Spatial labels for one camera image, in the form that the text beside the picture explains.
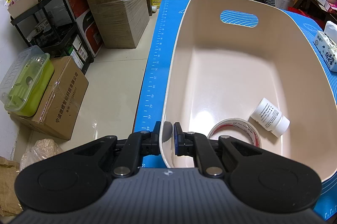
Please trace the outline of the clear tape roll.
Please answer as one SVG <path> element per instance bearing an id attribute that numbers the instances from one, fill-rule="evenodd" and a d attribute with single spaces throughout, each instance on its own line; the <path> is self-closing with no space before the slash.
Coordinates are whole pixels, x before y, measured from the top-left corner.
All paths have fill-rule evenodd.
<path id="1" fill-rule="evenodd" d="M 217 140 L 228 135 L 253 146 L 262 148 L 262 141 L 257 129 L 241 118 L 227 118 L 218 122 L 209 132 L 207 138 Z"/>

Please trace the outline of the beige plastic storage bin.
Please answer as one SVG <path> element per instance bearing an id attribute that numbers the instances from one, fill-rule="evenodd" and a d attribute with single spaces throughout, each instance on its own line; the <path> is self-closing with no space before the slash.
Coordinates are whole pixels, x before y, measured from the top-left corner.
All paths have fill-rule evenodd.
<path id="1" fill-rule="evenodd" d="M 208 134 L 220 121 L 251 119 L 266 98 L 290 120 L 276 137 L 257 126 L 262 148 L 336 173 L 336 76 L 316 50 L 319 26 L 296 13 L 251 0 L 190 0 L 175 40 L 161 129 L 167 167 L 176 156 L 169 125 Z"/>

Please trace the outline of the white pill bottle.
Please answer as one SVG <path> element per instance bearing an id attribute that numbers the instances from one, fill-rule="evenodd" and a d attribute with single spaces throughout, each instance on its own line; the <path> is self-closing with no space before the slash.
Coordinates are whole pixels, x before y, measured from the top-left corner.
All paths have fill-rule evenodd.
<path id="1" fill-rule="evenodd" d="M 286 132 L 290 125 L 290 120 L 266 98 L 259 102 L 250 117 L 278 138 Z"/>

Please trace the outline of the cardboard box on floor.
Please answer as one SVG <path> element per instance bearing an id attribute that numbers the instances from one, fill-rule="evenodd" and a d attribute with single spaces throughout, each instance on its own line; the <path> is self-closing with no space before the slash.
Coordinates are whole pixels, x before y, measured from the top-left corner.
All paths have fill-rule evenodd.
<path id="1" fill-rule="evenodd" d="M 71 139 L 88 80 L 71 56 L 53 58 L 54 74 L 32 117 L 10 113 L 12 119 L 51 137 Z"/>

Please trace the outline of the bag of grain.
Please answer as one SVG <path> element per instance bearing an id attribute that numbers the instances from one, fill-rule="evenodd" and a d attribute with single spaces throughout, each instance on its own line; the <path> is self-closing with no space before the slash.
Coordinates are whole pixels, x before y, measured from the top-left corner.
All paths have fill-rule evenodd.
<path id="1" fill-rule="evenodd" d="M 27 166 L 62 153 L 63 150 L 53 139 L 38 140 L 21 158 L 19 171 Z"/>

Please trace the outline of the lower wrapped cardboard box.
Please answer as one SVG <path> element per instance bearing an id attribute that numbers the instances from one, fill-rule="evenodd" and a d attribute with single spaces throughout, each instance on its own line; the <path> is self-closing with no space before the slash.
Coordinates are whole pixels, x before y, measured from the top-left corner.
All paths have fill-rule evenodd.
<path id="1" fill-rule="evenodd" d="M 149 22 L 146 0 L 89 4 L 106 48 L 135 49 Z"/>

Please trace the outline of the green lidded plastic container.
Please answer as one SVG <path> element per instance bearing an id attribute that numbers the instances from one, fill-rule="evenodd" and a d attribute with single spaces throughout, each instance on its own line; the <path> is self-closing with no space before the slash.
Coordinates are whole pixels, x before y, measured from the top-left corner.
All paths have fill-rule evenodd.
<path id="1" fill-rule="evenodd" d="M 50 55 L 34 45 L 20 52 L 1 82 L 1 102 L 8 112 L 31 117 L 54 74 Z"/>

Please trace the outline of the brown paper bag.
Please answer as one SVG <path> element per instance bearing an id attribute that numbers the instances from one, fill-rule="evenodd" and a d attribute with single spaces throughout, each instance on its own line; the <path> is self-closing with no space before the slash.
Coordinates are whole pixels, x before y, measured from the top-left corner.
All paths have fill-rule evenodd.
<path id="1" fill-rule="evenodd" d="M 1 217 L 18 215 L 22 208 L 15 195 L 14 182 L 19 173 L 19 163 L 0 158 L 0 206 Z"/>

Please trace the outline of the black metal shelf rack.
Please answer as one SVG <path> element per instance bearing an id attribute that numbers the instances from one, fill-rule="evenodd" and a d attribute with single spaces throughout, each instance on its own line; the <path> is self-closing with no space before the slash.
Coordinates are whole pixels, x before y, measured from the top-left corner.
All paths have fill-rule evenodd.
<path id="1" fill-rule="evenodd" d="M 27 46 L 37 45 L 52 58 L 71 56 L 83 73 L 94 62 L 68 0 L 37 0 L 10 22 Z"/>

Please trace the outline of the white tissue box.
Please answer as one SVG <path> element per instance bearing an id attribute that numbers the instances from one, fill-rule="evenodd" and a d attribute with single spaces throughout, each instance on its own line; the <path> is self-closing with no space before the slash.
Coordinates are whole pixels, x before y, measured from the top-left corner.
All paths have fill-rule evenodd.
<path id="1" fill-rule="evenodd" d="M 324 31 L 318 30 L 316 32 L 314 44 L 328 68 L 332 72 L 337 72 L 336 24 L 332 21 L 327 21 Z"/>

